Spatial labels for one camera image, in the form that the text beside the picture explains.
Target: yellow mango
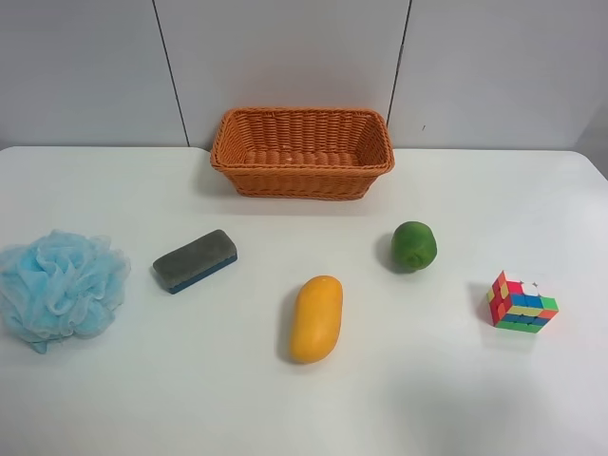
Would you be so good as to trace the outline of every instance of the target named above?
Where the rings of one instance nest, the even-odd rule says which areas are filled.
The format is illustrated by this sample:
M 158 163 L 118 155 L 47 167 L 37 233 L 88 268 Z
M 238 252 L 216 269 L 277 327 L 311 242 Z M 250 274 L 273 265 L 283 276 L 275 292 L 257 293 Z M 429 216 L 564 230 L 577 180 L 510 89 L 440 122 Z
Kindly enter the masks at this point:
M 295 301 L 290 353 L 298 363 L 320 361 L 338 341 L 342 323 L 342 284 L 320 275 L 309 280 Z

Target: orange wicker basket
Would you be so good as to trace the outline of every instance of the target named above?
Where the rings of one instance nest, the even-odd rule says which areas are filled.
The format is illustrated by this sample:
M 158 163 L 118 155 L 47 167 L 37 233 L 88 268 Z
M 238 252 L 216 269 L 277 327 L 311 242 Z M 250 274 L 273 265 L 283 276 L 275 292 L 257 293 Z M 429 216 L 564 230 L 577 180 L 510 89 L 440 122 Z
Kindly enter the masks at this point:
M 394 157 L 370 109 L 247 107 L 224 115 L 211 164 L 248 197 L 357 200 Z

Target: green lime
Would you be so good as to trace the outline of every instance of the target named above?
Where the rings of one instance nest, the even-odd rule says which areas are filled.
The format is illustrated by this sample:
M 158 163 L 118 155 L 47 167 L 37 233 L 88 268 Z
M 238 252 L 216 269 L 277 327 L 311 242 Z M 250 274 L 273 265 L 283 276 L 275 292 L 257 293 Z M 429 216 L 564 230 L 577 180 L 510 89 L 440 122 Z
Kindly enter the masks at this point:
M 397 266 L 406 271 L 419 271 L 437 257 L 437 242 L 424 223 L 407 221 L 392 235 L 390 250 Z

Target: blue bath pouf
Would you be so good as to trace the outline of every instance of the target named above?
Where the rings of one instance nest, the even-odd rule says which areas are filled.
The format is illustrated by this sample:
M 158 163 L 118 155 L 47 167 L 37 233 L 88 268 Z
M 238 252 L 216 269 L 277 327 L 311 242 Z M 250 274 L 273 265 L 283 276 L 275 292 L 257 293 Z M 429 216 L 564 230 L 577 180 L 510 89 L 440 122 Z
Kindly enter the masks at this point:
M 48 342 L 102 333 L 130 269 L 109 237 L 53 231 L 0 252 L 0 312 L 11 333 L 46 353 Z

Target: puzzle cube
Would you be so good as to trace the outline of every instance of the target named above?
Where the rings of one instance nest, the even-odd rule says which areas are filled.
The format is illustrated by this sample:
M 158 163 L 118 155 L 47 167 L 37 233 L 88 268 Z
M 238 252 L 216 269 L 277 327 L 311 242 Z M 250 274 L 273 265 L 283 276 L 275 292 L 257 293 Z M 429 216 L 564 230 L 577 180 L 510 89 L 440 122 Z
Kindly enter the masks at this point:
M 492 324 L 506 330 L 537 333 L 559 311 L 556 300 L 536 282 L 523 282 L 502 271 L 487 292 Z

